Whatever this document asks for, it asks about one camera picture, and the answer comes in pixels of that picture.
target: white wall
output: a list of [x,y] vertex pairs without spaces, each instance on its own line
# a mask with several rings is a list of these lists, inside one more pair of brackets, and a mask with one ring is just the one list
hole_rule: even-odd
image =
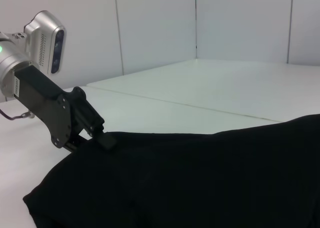
[[196,58],[195,0],[117,0],[125,74]]
[[203,59],[286,63],[292,0],[197,0]]
[[320,66],[320,0],[293,0],[289,63]]
[[122,75],[116,0],[0,0],[0,31],[23,31],[42,10],[66,27],[61,72],[53,80],[62,88]]

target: label sticker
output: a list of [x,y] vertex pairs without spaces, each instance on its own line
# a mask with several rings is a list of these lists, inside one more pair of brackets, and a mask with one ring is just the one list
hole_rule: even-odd
[[14,94],[16,97],[19,97],[20,91],[20,80],[17,77],[14,77]]

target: white table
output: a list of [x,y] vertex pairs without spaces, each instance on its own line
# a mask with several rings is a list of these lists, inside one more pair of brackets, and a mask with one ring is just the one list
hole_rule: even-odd
[[190,60],[87,85],[285,122],[320,113],[320,67]]
[[[105,119],[105,131],[109,132],[213,134],[275,123],[118,92],[83,89]],[[26,111],[16,100],[1,103],[0,109],[11,116]],[[8,121],[0,116],[0,122],[0,227],[35,228],[22,198],[69,152],[51,144],[48,129],[37,118]]]

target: silver camera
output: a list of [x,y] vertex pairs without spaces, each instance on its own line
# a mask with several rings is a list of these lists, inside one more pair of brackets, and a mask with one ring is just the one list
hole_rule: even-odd
[[34,65],[47,76],[57,74],[62,66],[66,28],[49,11],[39,12],[23,32],[0,32],[0,89],[6,97],[14,96],[14,73]]

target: black garment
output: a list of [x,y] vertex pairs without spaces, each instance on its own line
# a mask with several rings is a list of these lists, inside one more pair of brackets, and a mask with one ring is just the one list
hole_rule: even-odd
[[38,228],[320,228],[320,115],[196,134],[111,133],[24,198]]

